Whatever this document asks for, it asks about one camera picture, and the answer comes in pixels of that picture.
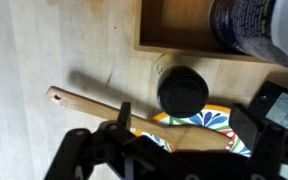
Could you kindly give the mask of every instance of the wooden box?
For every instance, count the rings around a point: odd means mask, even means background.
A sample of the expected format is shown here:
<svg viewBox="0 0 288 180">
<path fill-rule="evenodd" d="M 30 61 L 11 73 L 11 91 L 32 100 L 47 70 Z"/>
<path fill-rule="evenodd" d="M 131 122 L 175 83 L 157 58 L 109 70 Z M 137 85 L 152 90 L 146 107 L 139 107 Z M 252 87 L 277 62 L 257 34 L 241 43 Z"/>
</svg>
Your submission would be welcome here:
<svg viewBox="0 0 288 180">
<path fill-rule="evenodd" d="M 135 50 L 259 61 L 215 39 L 208 21 L 213 0 L 136 1 Z"/>
</svg>

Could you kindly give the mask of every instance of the metal can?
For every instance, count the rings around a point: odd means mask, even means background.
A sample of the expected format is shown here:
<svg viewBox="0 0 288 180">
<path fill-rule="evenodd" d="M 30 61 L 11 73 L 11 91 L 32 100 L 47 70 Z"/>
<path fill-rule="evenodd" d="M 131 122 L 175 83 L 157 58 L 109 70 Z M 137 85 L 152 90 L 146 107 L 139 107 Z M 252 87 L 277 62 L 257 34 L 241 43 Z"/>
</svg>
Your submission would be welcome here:
<svg viewBox="0 0 288 180">
<path fill-rule="evenodd" d="M 209 21 L 225 45 L 288 67 L 288 0 L 214 0 Z"/>
</svg>

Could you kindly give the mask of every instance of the colorful plate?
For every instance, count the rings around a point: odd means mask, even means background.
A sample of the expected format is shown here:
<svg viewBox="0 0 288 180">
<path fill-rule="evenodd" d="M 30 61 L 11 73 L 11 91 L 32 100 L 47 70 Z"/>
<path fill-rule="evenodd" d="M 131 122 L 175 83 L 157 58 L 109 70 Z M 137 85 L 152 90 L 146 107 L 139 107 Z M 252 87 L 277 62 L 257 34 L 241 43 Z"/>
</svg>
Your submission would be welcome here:
<svg viewBox="0 0 288 180">
<path fill-rule="evenodd" d="M 238 153 L 244 156 L 250 156 L 251 152 L 246 148 L 241 139 L 234 133 L 228 124 L 231 110 L 226 107 L 217 105 L 206 105 L 204 109 L 190 118 L 174 118 L 166 113 L 161 113 L 152 118 L 151 121 L 165 125 L 187 125 L 193 124 L 197 126 L 212 129 L 218 133 L 229 137 L 231 141 L 226 146 L 226 149 L 233 153 Z M 166 141 L 140 130 L 132 130 L 137 136 L 145 135 L 156 142 L 158 145 L 164 147 L 169 152 L 175 149 Z"/>
</svg>

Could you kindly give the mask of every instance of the black bottle cap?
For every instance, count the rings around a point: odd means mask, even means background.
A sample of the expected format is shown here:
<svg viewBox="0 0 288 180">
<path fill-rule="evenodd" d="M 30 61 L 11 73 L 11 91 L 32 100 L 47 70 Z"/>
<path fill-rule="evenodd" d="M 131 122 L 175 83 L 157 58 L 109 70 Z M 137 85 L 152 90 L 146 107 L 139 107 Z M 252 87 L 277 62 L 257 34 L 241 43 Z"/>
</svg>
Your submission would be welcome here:
<svg viewBox="0 0 288 180">
<path fill-rule="evenodd" d="M 197 73 L 168 76 L 160 85 L 158 103 L 168 115 L 188 118 L 199 113 L 208 100 L 208 88 Z"/>
</svg>

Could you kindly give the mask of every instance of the blue pattern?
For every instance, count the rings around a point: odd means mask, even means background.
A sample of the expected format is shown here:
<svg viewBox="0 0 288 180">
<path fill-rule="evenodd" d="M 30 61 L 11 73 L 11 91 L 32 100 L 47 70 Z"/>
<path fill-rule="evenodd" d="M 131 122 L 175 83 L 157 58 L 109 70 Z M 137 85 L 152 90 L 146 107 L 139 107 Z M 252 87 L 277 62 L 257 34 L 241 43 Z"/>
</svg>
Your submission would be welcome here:
<svg viewBox="0 0 288 180">
<path fill-rule="evenodd" d="M 211 120 L 212 118 L 212 113 L 211 112 L 207 112 L 204 118 L 204 126 L 207 125 L 207 123 Z"/>
<path fill-rule="evenodd" d="M 157 137 L 157 136 L 153 136 L 153 137 L 157 142 L 161 142 L 161 139 L 159 137 Z"/>
<path fill-rule="evenodd" d="M 216 113 L 213 116 L 212 112 L 207 112 L 205 115 L 203 114 L 203 112 L 200 112 L 197 115 L 190 117 L 189 119 L 194 124 L 204 127 L 221 124 L 228 120 L 227 116 L 222 116 L 220 113 Z"/>
<path fill-rule="evenodd" d="M 227 117 L 226 116 L 218 116 L 216 118 L 214 118 L 209 124 L 206 125 L 206 127 L 210 127 L 213 126 L 215 124 L 220 124 L 227 121 Z"/>
<path fill-rule="evenodd" d="M 247 153 L 247 151 L 249 151 L 246 146 L 240 151 L 240 153 Z"/>
<path fill-rule="evenodd" d="M 203 126 L 203 123 L 202 123 L 202 120 L 200 117 L 198 117 L 197 115 L 195 116 L 192 116 L 189 118 L 193 123 L 195 123 L 196 125 L 199 125 L 199 126 Z"/>
</svg>

